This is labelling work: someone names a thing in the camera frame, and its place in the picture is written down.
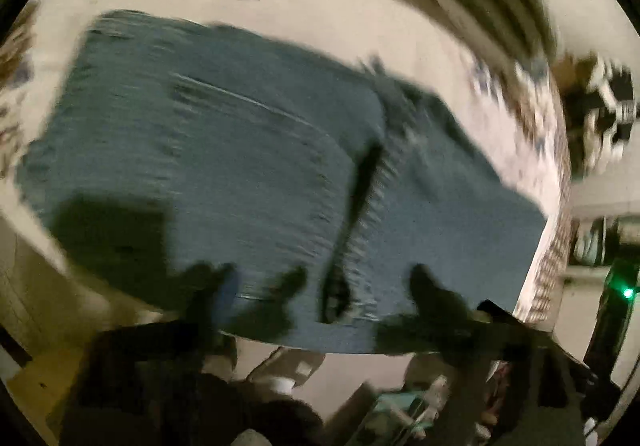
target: teal object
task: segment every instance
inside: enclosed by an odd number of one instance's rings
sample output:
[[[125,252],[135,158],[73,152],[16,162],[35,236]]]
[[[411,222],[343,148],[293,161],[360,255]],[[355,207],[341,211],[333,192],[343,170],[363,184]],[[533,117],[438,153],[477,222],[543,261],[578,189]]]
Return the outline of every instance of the teal object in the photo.
[[[183,311],[233,263],[225,330],[324,352],[433,349],[441,290],[512,310],[545,225],[440,99],[380,66],[127,11],[89,29],[17,179],[113,287]],[[412,287],[416,264],[440,290]]]

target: denim fabric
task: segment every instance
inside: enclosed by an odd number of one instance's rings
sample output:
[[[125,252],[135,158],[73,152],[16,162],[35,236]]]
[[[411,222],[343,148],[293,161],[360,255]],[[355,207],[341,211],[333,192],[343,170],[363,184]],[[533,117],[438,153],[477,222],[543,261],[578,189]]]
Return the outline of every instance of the denim fabric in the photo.
[[[226,330],[325,352],[432,347],[378,339],[415,316],[415,264],[469,305],[513,309],[545,224],[435,96],[135,12],[89,30],[18,182],[69,257],[114,287],[180,311],[213,280],[194,265],[234,263]]]

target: floor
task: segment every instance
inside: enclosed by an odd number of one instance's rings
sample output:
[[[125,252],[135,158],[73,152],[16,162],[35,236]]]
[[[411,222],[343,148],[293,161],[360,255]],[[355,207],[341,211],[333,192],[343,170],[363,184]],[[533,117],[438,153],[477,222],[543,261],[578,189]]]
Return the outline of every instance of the floor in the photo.
[[[584,54],[596,49],[623,60],[636,77],[640,76],[640,38],[615,0],[548,0],[548,3],[567,50]],[[7,241],[1,243],[0,255],[4,256],[0,256],[0,267],[13,267],[14,254],[15,246]],[[245,376],[273,349],[267,344],[240,340],[237,375]],[[327,418],[364,381],[380,388],[401,386],[409,361],[410,356],[329,354],[296,396]],[[0,377],[10,375],[12,368],[0,350]]]

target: blue-gray cloth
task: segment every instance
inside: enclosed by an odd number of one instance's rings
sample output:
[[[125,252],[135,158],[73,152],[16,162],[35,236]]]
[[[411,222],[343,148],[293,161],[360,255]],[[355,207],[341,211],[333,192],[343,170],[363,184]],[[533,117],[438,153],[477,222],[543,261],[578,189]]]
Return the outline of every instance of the blue-gray cloth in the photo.
[[[325,352],[430,348],[415,264],[470,306],[512,310],[545,224],[433,94],[136,12],[91,27],[17,177],[114,287],[180,311],[233,263],[226,330]]]

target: mattress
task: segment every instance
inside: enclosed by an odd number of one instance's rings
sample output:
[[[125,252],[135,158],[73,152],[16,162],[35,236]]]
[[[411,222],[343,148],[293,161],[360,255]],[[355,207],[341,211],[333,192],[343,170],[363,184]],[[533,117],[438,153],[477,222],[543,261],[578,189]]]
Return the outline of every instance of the mattress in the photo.
[[[204,25],[225,23],[305,46],[350,66],[379,58],[395,76],[437,94],[502,184],[529,198],[546,216],[513,308],[524,321],[545,317],[568,246],[566,139],[550,77],[534,82],[521,74],[520,94],[511,97],[476,53],[440,23],[398,0],[33,0],[33,4],[31,21],[20,31],[30,38],[28,49],[20,52],[22,71],[0,96],[7,111],[3,121],[10,119],[15,127],[11,147],[2,149],[8,162],[19,161],[28,143],[43,133],[84,32],[109,10],[139,10]],[[545,120],[535,139],[525,129],[522,115],[514,112],[514,104]],[[2,289],[2,304],[10,310],[2,313],[2,323],[27,350],[37,352],[63,335],[80,339],[115,323],[159,317],[157,308],[96,282],[71,263],[21,198],[14,179],[10,166],[1,185],[0,209],[42,263],[60,276],[48,282],[43,274],[35,282],[22,274],[20,264],[3,273],[8,289]],[[44,291],[77,302],[60,311],[44,311],[38,309]]]

